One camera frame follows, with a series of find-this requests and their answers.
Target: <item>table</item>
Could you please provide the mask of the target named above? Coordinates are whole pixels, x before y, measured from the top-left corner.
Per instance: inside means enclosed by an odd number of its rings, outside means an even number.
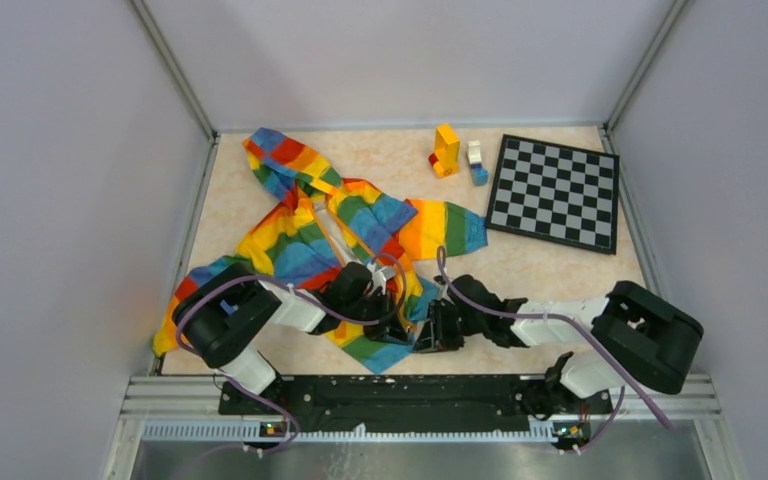
[[[602,151],[597,127],[456,128],[461,156],[466,142],[479,140],[484,165],[495,171],[502,134],[522,136]],[[433,129],[284,132],[319,151],[343,177],[363,178],[398,199],[448,200],[484,215],[490,186],[475,187],[466,168],[438,179],[428,165]],[[231,254],[239,240],[277,203],[257,182],[242,141],[246,134],[223,134],[196,232],[189,268]],[[577,300],[599,296],[618,280],[643,284],[620,207],[617,253],[604,255],[542,240],[489,230],[488,246],[448,262],[450,275],[472,274],[487,288],[505,297],[532,300]],[[420,275],[435,275],[433,261],[416,262]],[[324,337],[267,325],[254,345],[282,374],[368,374],[360,363]],[[388,374],[542,373],[565,345],[503,349],[480,336],[466,338],[455,352],[410,355]],[[202,360],[183,350],[166,354],[162,374],[205,374]]]

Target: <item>black and white checkered board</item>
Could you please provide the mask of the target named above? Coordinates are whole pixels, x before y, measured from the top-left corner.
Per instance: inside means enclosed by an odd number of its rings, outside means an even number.
[[[614,254],[619,171],[615,155],[505,135],[487,228]]]

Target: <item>yellow block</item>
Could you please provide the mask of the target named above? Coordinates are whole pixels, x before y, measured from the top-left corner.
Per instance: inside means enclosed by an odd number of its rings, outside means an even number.
[[[437,176],[443,178],[457,173],[460,147],[461,141],[448,123],[437,127],[437,133],[434,136],[434,155],[437,157],[434,171]]]

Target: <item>gray wall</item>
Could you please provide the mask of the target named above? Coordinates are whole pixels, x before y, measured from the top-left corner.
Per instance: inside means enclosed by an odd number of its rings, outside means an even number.
[[[768,478],[768,2],[696,2],[619,128],[671,298]]]
[[[604,121],[671,0],[149,0],[222,129]]]
[[[204,152],[125,2],[0,1],[0,480],[100,476]]]

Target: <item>rainbow striped fabric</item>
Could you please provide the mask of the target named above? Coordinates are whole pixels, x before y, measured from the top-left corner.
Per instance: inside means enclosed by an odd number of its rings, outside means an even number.
[[[279,203],[243,237],[234,255],[193,269],[181,282],[154,338],[158,355],[177,346],[171,318],[175,307],[234,262],[298,288],[317,289],[336,277],[350,259],[342,258],[325,233],[314,202],[324,202],[357,259],[389,253],[399,260],[407,282],[402,285],[396,276],[387,288],[397,296],[406,290],[400,320],[408,331],[426,318],[428,303],[438,292],[436,285],[416,274],[413,260],[434,258],[440,245],[449,255],[487,245],[479,215],[448,202],[399,201],[365,180],[342,178],[322,155],[280,132],[261,128],[243,146],[255,177]],[[326,335],[373,373],[383,372],[412,348],[368,340],[363,327],[346,322]]]

